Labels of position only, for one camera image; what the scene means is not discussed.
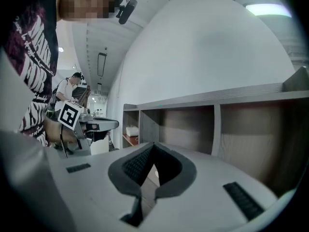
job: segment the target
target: ceiling light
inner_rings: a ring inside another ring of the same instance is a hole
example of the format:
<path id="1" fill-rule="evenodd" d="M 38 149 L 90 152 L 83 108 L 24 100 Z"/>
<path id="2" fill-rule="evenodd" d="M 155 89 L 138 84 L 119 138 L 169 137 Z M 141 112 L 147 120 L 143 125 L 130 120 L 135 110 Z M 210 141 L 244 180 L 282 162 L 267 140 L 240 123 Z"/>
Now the ceiling light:
<path id="1" fill-rule="evenodd" d="M 99 53 L 98 54 L 98 76 L 103 76 L 105 60 L 106 60 L 106 54 Z"/>
<path id="2" fill-rule="evenodd" d="M 292 17 L 290 12 L 280 4 L 261 3 L 247 5 L 246 9 L 254 15 L 284 15 Z"/>

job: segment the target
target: white curved wall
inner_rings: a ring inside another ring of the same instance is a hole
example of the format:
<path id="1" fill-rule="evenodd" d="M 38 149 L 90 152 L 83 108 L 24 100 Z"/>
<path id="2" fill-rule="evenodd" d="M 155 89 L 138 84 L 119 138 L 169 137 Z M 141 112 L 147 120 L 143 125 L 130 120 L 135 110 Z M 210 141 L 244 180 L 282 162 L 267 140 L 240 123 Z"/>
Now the white curved wall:
<path id="1" fill-rule="evenodd" d="M 108 114 L 121 123 L 124 103 L 283 82 L 293 73 L 275 35 L 238 3 L 172 0 L 128 51 L 109 96 L 117 107 Z M 113 134 L 116 147 L 121 131 Z"/>

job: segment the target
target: person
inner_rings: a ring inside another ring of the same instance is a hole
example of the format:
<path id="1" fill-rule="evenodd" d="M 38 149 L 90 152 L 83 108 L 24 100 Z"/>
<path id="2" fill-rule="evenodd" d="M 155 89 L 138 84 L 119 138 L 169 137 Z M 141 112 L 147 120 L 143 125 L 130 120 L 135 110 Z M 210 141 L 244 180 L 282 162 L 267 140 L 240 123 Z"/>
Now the person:
<path id="1" fill-rule="evenodd" d="M 57 70 L 57 21 L 108 18 L 109 13 L 114 12 L 121 2 L 122 0 L 18 0 L 18 9 L 14 7 L 8 10 L 14 14 L 6 14 L 9 23 L 5 20 L 3 25 L 3 30 L 7 33 L 5 37 L 1 37 L 1 51 L 34 93 L 19 127 L 21 133 L 35 137 L 43 146 L 60 142 L 60 123 L 44 115 L 52 96 L 52 77 Z M 64 142 L 76 141 L 73 132 L 66 127 L 62 135 Z"/>
<path id="2" fill-rule="evenodd" d="M 101 118 L 103 118 L 103 117 L 104 117 L 104 114 L 103 114 L 102 109 L 100 109 L 99 116 L 100 116 Z"/>
<path id="3" fill-rule="evenodd" d="M 69 101 L 72 97 L 73 87 L 78 85 L 81 81 L 82 75 L 79 72 L 73 74 L 71 78 L 64 79 L 60 82 L 59 87 L 57 89 L 57 102 L 55 104 L 55 112 L 54 118 L 56 121 L 58 120 L 60 110 L 63 106 L 64 101 Z"/>

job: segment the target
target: white ceiling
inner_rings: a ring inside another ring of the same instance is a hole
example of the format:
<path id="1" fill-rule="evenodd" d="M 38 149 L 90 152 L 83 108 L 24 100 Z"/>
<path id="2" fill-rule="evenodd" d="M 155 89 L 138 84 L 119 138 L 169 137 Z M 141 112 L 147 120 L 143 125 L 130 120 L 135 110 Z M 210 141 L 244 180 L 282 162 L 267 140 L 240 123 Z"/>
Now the white ceiling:
<path id="1" fill-rule="evenodd" d="M 64 49 L 63 52 L 59 52 L 57 70 L 80 70 L 70 28 L 71 22 L 63 20 L 57 22 L 58 45 Z"/>
<path id="2" fill-rule="evenodd" d="M 90 23 L 70 23 L 63 28 L 66 32 L 58 35 L 59 45 L 69 49 L 68 55 L 59 53 L 58 68 L 71 68 L 72 64 L 82 70 L 92 90 L 102 83 L 102 91 L 108 92 L 126 52 L 136 37 L 151 21 L 154 15 L 169 0 L 137 0 L 138 5 L 126 24 L 118 19 L 101 19 Z M 281 3 L 280 0 L 235 0 L 246 3 Z M 307 49 L 293 18 L 284 16 L 260 16 L 260 19 L 278 37 L 296 65 L 308 61 Z M 103 77 L 98 76 L 98 54 L 106 53 Z"/>

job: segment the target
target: black slot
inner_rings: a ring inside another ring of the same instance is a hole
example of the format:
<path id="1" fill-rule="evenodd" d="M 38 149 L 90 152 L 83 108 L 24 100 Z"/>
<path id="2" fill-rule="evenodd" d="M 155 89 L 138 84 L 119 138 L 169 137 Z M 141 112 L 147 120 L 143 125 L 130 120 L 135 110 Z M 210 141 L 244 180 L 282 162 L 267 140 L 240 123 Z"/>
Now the black slot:
<path id="1" fill-rule="evenodd" d="M 83 148 L 82 145 L 81 145 L 81 142 L 79 141 L 79 139 L 77 139 L 77 144 L 78 144 L 79 149 Z"/>
<path id="2" fill-rule="evenodd" d="M 226 184 L 223 188 L 249 221 L 264 212 L 264 209 L 237 182 Z"/>
<path id="3" fill-rule="evenodd" d="M 84 164 L 80 164 L 80 165 L 76 165 L 76 166 L 72 166 L 72 167 L 68 167 L 67 171 L 69 174 L 73 173 L 73 172 L 77 172 L 86 168 L 90 168 L 90 164 L 88 163 L 84 163 Z"/>

